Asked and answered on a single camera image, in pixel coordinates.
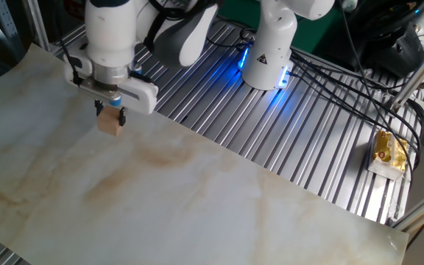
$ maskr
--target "green wall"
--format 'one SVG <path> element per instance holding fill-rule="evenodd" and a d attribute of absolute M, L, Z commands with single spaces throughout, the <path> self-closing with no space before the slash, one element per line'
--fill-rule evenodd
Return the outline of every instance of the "green wall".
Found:
<path fill-rule="evenodd" d="M 260 2 L 254 0 L 226 0 L 225 5 L 219 10 L 219 15 L 240 21 L 257 29 L 261 15 Z M 306 52 L 317 53 L 317 47 L 324 38 L 325 33 L 330 32 L 333 29 L 332 25 L 340 23 L 341 19 L 341 13 L 333 8 L 319 20 L 299 20 L 292 45 Z"/>

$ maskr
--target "metal bracket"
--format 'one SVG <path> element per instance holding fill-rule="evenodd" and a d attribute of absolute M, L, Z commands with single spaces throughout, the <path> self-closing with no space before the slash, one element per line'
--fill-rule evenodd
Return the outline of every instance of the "metal bracket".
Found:
<path fill-rule="evenodd" d="M 0 0 L 0 21 L 3 26 L 4 34 L 8 41 L 12 44 L 10 51 L 17 61 L 22 60 L 26 54 L 26 50 L 19 38 L 18 30 L 15 27 L 13 17 L 11 16 L 11 12 L 9 11 L 9 7 L 7 7 L 5 0 Z"/>

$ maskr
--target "blue led light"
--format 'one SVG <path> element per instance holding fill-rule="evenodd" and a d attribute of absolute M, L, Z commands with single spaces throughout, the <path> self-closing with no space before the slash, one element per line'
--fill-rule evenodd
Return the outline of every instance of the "blue led light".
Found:
<path fill-rule="evenodd" d="M 284 68 L 283 74 L 280 76 L 280 79 L 279 79 L 279 87 L 285 87 L 285 86 L 287 86 L 287 81 L 286 81 L 286 80 L 284 80 L 284 78 L 286 77 L 286 74 L 287 74 L 287 68 L 288 68 L 288 66 L 286 66 L 286 67 Z"/>
<path fill-rule="evenodd" d="M 247 58 L 247 55 L 248 55 L 248 48 L 246 50 L 244 50 L 243 58 L 238 63 L 238 66 L 239 66 L 240 69 L 243 68 L 243 63 L 244 63 L 244 60 Z"/>

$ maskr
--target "wooden block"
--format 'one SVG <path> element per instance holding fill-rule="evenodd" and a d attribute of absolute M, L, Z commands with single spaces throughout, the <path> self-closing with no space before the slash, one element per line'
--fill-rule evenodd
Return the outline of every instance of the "wooden block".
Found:
<path fill-rule="evenodd" d="M 97 116 L 97 128 L 104 133 L 119 136 L 122 126 L 119 125 L 120 110 L 115 107 L 105 106 Z"/>

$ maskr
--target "black equipment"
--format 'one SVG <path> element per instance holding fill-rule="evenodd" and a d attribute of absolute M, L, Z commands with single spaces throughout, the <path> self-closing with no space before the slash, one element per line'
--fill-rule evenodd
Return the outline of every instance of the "black equipment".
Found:
<path fill-rule="evenodd" d="M 359 55 L 366 68 L 380 68 L 406 77 L 420 67 L 424 50 L 413 21 L 424 10 L 424 0 L 366 0 L 348 23 Z M 348 68 L 358 69 L 343 31 L 337 34 L 324 57 Z"/>

